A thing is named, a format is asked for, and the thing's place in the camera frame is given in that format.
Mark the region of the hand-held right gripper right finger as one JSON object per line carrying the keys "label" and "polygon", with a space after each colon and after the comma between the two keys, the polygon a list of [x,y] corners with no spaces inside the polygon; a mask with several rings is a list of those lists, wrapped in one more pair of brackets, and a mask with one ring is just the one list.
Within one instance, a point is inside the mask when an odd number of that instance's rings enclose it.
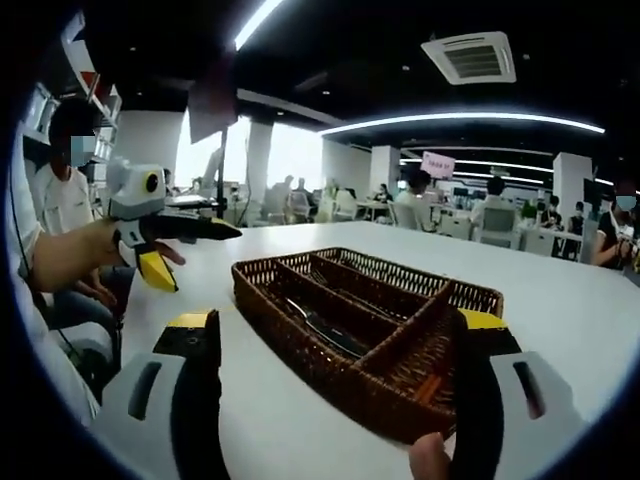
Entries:
{"label": "hand-held right gripper right finger", "polygon": [[456,446],[452,479],[539,479],[586,423],[571,386],[505,329],[454,316]]}

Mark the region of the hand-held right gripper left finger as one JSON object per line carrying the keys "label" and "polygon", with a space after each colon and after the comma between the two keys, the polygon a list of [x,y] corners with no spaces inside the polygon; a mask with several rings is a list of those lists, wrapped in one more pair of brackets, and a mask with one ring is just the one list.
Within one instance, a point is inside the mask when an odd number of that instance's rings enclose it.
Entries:
{"label": "hand-held right gripper left finger", "polygon": [[226,479],[220,438],[220,315],[168,326],[104,388],[91,431],[137,479]]}

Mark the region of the person's left hand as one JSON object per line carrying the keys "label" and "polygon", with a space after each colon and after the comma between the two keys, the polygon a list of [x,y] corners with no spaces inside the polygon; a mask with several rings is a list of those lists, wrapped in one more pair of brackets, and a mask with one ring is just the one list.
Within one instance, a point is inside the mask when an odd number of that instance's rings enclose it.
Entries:
{"label": "person's left hand", "polygon": [[154,240],[152,242],[154,249],[164,258],[170,260],[173,264],[183,266],[186,263],[185,258],[167,243]]}

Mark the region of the person's right hand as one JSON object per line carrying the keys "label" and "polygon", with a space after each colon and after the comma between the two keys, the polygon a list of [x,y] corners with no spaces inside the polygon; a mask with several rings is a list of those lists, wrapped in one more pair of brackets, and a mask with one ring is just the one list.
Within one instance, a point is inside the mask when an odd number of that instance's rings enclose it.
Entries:
{"label": "person's right hand", "polygon": [[409,449],[409,467],[414,480],[447,480],[450,458],[438,432],[422,436]]}

